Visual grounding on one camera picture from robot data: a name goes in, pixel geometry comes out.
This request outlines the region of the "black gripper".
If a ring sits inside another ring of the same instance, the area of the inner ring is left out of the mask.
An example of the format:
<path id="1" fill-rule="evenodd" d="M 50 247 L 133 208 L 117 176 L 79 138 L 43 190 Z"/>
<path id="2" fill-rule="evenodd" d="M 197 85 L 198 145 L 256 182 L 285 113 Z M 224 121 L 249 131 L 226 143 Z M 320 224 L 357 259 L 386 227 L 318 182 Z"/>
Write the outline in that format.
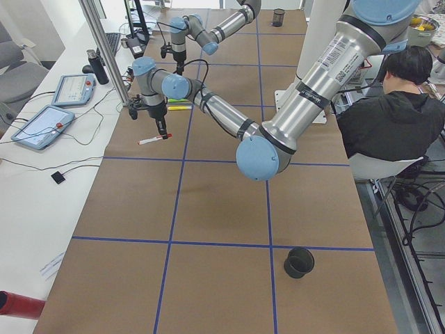
<path id="1" fill-rule="evenodd" d="M 167 106 L 165 102 L 160 102 L 157 105 L 152 105 L 147 107 L 149 116 L 155 119 L 156 127 L 159 132 L 159 136 L 166 140 L 168 139 L 168 131 L 166 127 L 166 122 L 164 116 L 167 113 Z"/>
<path id="2" fill-rule="evenodd" d="M 177 62 L 177 71 L 178 75 L 182 75 L 184 73 L 184 66 L 186 62 L 186 51 L 174 51 L 173 58 Z"/>

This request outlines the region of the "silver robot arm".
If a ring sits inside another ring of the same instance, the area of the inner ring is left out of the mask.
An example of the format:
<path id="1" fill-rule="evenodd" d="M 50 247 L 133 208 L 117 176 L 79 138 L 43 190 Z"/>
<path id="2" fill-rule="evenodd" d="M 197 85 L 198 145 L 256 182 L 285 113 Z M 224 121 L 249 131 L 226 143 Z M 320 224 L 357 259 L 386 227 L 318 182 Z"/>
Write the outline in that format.
<path id="1" fill-rule="evenodd" d="M 177 64 L 176 73 L 182 75 L 184 71 L 187 51 L 186 38 L 192 37 L 201 46 L 202 51 L 207 55 L 214 54 L 219 44 L 234 35 L 245 25 L 252 23 L 261 10 L 261 1 L 238 1 L 241 8 L 219 25 L 207 31 L 202 23 L 202 18 L 198 14 L 173 17 L 170 20 L 170 42 L 164 42 L 161 47 L 161 58 L 167 54 L 172 54 Z"/>
<path id="2" fill-rule="evenodd" d="M 141 93 L 131 100 L 129 115 L 136 119 L 139 111 L 148 112 L 160 138 L 166 139 L 167 99 L 188 100 L 239 140 L 236 163 L 246 177 L 269 180 L 289 165 L 298 138 L 367 57 L 405 46 L 406 30 L 417 6 L 417 1 L 340 1 L 317 10 L 307 33 L 310 42 L 313 32 L 323 34 L 311 53 L 313 64 L 286 90 L 276 92 L 276 113 L 269 121 L 257 124 L 202 81 L 162 70 L 148 56 L 137 58 L 132 65 Z"/>

